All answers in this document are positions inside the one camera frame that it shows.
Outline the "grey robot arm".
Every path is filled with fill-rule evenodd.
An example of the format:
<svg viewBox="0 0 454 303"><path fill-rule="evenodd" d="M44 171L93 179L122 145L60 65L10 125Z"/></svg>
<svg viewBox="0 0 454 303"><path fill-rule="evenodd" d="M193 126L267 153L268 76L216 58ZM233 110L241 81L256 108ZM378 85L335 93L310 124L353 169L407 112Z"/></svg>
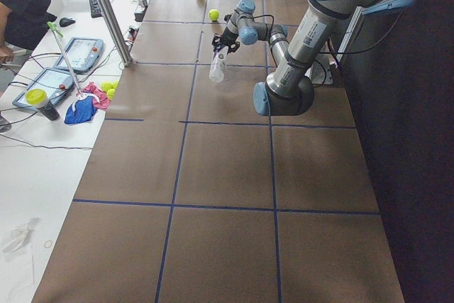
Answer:
<svg viewBox="0 0 454 303"><path fill-rule="evenodd" d="M253 103L261 116L296 116L306 112L314 101L314 87L305 75L331 35L337 22L350 17L357 7L367 12L393 11L412 5L415 0L308 0L294 37L277 23L258 23L253 0L240 0L226 17L226 28L212 41L214 56L209 79L221 82L228 54L241 44L266 41L277 68L253 90Z"/></svg>

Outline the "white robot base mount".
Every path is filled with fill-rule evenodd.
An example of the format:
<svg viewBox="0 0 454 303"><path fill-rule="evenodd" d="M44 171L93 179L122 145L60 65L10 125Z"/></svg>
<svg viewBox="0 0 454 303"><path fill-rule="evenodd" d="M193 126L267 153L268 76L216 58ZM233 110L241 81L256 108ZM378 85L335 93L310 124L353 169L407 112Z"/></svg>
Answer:
<svg viewBox="0 0 454 303"><path fill-rule="evenodd" d="M318 54L306 73L314 86L333 85L333 75L329 55Z"/></svg>

